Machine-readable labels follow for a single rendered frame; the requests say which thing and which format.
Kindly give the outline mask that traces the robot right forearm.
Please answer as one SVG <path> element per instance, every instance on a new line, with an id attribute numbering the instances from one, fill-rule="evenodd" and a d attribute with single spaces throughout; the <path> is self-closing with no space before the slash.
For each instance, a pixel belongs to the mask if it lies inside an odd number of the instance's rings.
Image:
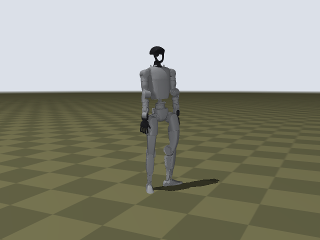
<path id="1" fill-rule="evenodd" d="M 147 118 L 147 114 L 149 114 L 149 99 L 145 98 L 146 93 L 145 91 L 142 91 L 142 95 L 141 95 L 141 102 L 142 102 L 142 118 L 146 119 Z"/>

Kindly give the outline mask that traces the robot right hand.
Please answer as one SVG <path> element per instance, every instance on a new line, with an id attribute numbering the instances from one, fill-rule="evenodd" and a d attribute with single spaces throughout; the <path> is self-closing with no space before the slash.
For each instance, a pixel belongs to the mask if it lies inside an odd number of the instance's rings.
<path id="1" fill-rule="evenodd" d="M 142 119 L 142 122 L 140 123 L 140 132 L 142 132 L 143 134 L 144 133 L 147 134 L 149 133 L 148 127 L 151 129 L 149 122 L 147 121 L 149 119 L 149 114 L 147 113 L 146 118 L 142 118 L 142 115 L 141 115 L 141 119 Z"/>

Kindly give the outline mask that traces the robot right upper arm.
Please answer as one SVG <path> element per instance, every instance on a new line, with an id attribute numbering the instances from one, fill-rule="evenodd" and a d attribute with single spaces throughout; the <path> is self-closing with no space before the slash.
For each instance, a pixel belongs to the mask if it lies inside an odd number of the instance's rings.
<path id="1" fill-rule="evenodd" d="M 142 92 L 145 91 L 145 98 L 151 97 L 151 91 L 148 90 L 150 74 L 151 74 L 150 68 L 142 70 L 139 74 L 141 78 L 141 89 L 142 89 Z"/>

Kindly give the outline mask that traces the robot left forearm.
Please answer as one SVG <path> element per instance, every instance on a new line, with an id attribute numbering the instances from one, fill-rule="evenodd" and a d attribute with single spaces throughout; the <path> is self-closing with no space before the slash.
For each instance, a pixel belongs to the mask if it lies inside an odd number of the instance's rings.
<path id="1" fill-rule="evenodd" d="M 179 94 L 180 95 L 180 94 Z M 179 95 L 172 97 L 172 107 L 173 107 L 173 113 L 177 114 L 177 110 L 180 112 L 180 106 L 179 106 Z"/>

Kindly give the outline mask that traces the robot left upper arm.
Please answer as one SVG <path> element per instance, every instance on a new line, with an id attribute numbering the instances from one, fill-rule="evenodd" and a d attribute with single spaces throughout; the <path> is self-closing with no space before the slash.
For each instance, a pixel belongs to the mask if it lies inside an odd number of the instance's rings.
<path id="1" fill-rule="evenodd" d="M 178 96 L 180 94 L 179 89 L 176 88 L 176 71 L 169 68 L 170 70 L 170 94 L 172 96 Z"/>

